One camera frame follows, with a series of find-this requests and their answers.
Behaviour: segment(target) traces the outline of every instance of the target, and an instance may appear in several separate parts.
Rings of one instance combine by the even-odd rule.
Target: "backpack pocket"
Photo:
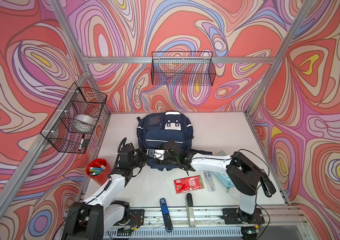
[[[166,142],[174,140],[175,143],[180,144],[183,147],[183,134],[177,130],[164,130],[164,129],[152,129],[148,130],[144,139],[144,146],[148,149],[159,148]]]
[[[147,130],[163,129],[163,114],[153,113],[145,117],[145,125]]]

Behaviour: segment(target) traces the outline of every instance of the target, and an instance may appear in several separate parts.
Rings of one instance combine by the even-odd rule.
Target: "white table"
[[[120,141],[127,137],[126,143],[132,142],[138,147],[137,138],[137,117],[143,118],[144,114],[112,114],[98,158],[105,158],[107,162],[114,166],[117,156],[117,148]],[[243,148],[257,154],[264,160],[256,139],[248,125],[243,113],[186,113],[193,124],[194,139],[192,148],[197,150],[211,151],[213,154],[225,151],[232,155],[236,150]],[[267,166],[256,156],[243,151],[251,161],[267,173]],[[190,176],[201,175],[202,171],[191,172]],[[185,206],[185,194],[176,194],[175,179],[187,177],[185,171],[173,169],[171,171],[159,171],[145,166],[137,177],[132,178],[128,185],[115,197],[116,200],[123,200],[130,203],[130,207],[159,207],[159,199],[165,198],[169,207]],[[257,203],[259,205],[285,204],[282,195],[273,179],[270,180],[277,189],[277,193],[268,198],[264,195],[262,187],[258,190]],[[191,191],[194,206],[229,206],[239,205],[239,191],[232,187],[229,192],[221,185],[217,178],[213,177],[215,192],[208,192],[207,188]],[[98,188],[92,179],[86,190],[85,199],[90,197]]]

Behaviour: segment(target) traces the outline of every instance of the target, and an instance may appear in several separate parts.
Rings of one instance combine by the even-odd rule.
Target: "plastic bag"
[[[176,179],[174,185],[177,194],[204,188],[201,175]]]

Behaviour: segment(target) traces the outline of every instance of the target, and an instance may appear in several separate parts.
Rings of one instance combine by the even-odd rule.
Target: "patterned backdrop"
[[[340,240],[340,0],[318,1],[251,118],[289,199]]]
[[[274,56],[300,0],[61,1],[84,55],[151,56],[211,50],[215,56]],[[213,87],[152,86],[150,64],[94,64],[108,108],[243,111],[268,65],[217,64]]]
[[[47,0],[0,0],[0,191],[80,75]],[[1,240],[51,239],[78,194],[103,123],[104,116],[86,154],[45,149],[0,221]]]

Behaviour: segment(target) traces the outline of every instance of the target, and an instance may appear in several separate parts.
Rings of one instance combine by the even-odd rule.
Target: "cable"
[[[256,204],[257,204],[258,189],[260,188],[260,186],[262,186],[262,185],[259,185],[257,190],[255,190],[255,202],[256,202]]]
[[[135,165],[137,167],[139,167],[139,172],[136,175],[132,176],[132,177],[136,177],[142,171],[142,168],[146,165],[146,161],[147,161],[147,158],[148,158],[148,156],[145,153],[143,153],[140,149],[135,149],[134,151],[137,154],[141,154],[141,156],[144,156],[145,158],[144,158],[143,162],[141,163],[141,165],[139,165],[139,166],[138,166],[137,162],[134,161]]]
[[[247,150],[247,149],[243,149],[243,148],[241,148],[240,150],[238,150],[238,152],[239,151],[241,151],[241,150],[245,150],[245,151],[248,151],[248,152],[250,152],[251,154],[253,154],[254,156],[256,156],[257,158],[259,158],[261,161],[263,161],[264,162],[264,164],[266,164],[266,166],[267,166],[267,170],[269,171],[268,173],[267,173],[267,177],[269,177],[269,174],[270,174],[270,168],[269,168],[269,166],[267,165],[267,163],[262,159],[262,158],[260,158],[257,154],[255,154],[254,152],[252,152],[252,151],[249,151],[249,150]]]
[[[111,240],[114,240],[113,237],[111,237],[110,233],[107,231],[107,234],[109,235],[109,237],[111,238]]]
[[[217,159],[217,158],[212,158],[212,157],[194,157],[194,158],[192,158],[192,160],[194,160],[194,159],[213,159],[213,160],[229,161],[229,160],[232,160],[233,158],[229,158],[229,159]]]
[[[118,146],[118,149],[117,149],[117,158],[115,159],[115,164],[114,164],[114,167],[113,169],[118,165],[119,163],[119,152],[121,151],[121,147],[125,146],[125,143],[126,143],[126,140],[127,140],[127,137],[123,138],[122,141],[120,142],[119,146]]]
[[[266,212],[266,214],[267,214],[267,216],[269,218],[269,222],[267,223],[264,231],[255,240],[258,240],[262,236],[262,234],[266,231],[266,228],[269,226],[269,223],[270,223],[270,215],[269,215],[269,213],[263,207],[261,207],[261,206],[259,206],[259,207],[262,208]]]
[[[73,213],[75,213],[76,211],[78,211],[79,209],[81,209],[84,205],[91,203],[91,202],[92,202],[93,200],[95,200],[95,199],[96,199],[96,198],[90,200],[90,201],[87,202],[87,203],[86,203],[86,202],[83,202],[83,204],[82,204],[79,208],[75,209],[75,211],[73,211],[71,214],[69,214],[69,215],[67,216],[67,218],[65,218],[65,220],[63,220],[62,223],[59,225],[59,227],[58,227],[57,230],[55,231],[54,236],[52,237],[52,239],[55,238],[55,235],[57,235],[57,232],[58,232],[59,228],[62,226],[62,224],[63,224],[64,222],[66,222],[66,220],[67,220]]]
[[[133,216],[134,218],[136,218],[138,221],[139,221],[139,226],[141,226],[142,225],[142,223],[141,223],[141,220],[139,219],[139,217],[137,217],[137,216],[134,216],[134,215],[131,215],[131,216]]]

